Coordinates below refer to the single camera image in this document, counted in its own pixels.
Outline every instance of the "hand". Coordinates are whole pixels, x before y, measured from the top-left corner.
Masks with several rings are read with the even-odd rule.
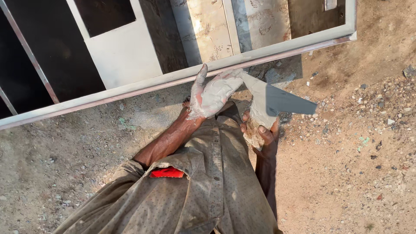
[[[244,133],[247,130],[246,121],[250,117],[250,111],[247,110],[244,112],[243,121],[244,123],[240,124],[241,132]],[[277,143],[279,141],[279,117],[276,118],[276,121],[273,123],[270,131],[267,130],[264,126],[260,125],[258,127],[258,132],[264,140],[264,145],[261,151],[257,150],[252,146],[253,151],[256,153],[257,157],[260,157],[263,160],[276,159],[277,154]]]
[[[233,75],[234,70],[214,77],[204,87],[208,66],[202,65],[191,88],[190,114],[188,119],[208,118],[221,110],[228,98],[241,86],[243,80]]]

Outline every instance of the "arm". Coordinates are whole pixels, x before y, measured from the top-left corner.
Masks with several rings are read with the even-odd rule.
[[[189,111],[184,107],[179,117],[158,138],[141,149],[133,160],[148,169],[155,161],[174,153],[196,131],[205,118],[187,120]]]
[[[250,112],[246,111],[243,115],[243,121],[247,121],[250,117]],[[245,123],[241,124],[241,131],[245,132],[247,126]],[[272,208],[273,214],[277,219],[276,211],[276,196],[275,196],[275,182],[276,182],[276,154],[277,143],[279,141],[279,119],[273,123],[270,131],[263,126],[258,128],[260,136],[264,139],[262,151],[258,151],[252,147],[253,151],[257,155],[255,173],[259,180],[260,186],[263,190],[266,199]]]

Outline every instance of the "dark panel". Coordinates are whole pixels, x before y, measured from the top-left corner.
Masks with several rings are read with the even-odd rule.
[[[139,0],[164,74],[188,67],[169,0]]]
[[[60,102],[105,90],[66,0],[5,0]]]
[[[12,113],[9,111],[9,108],[7,108],[3,99],[0,98],[0,119],[10,117],[10,116],[12,116]]]
[[[345,24],[345,0],[324,11],[324,0],[288,0],[292,39]]]
[[[18,113],[53,104],[3,11],[0,11],[0,87]]]
[[[136,20],[130,0],[75,0],[90,37]]]

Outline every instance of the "green plastic scrap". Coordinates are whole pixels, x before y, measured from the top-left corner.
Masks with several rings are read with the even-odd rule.
[[[358,150],[358,152],[361,152],[361,148],[362,147],[364,147],[364,146],[368,146],[368,141],[370,140],[370,138],[369,137],[367,137],[366,139],[364,139],[364,137],[360,137],[360,138],[358,138],[359,140],[361,140],[361,141],[363,141],[362,143],[361,143],[361,146],[359,146],[358,148],[357,148],[357,150]]]
[[[136,130],[136,127],[135,127],[135,126],[133,126],[133,125],[128,126],[128,125],[126,124],[126,120],[125,120],[125,119],[123,119],[123,118],[119,118],[119,121],[120,121],[120,123],[121,123],[122,125],[124,125],[127,129]]]

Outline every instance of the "stone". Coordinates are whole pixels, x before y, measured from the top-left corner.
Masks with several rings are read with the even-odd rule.
[[[392,125],[393,123],[395,123],[396,121],[392,120],[392,119],[387,119],[387,124],[388,125]]]

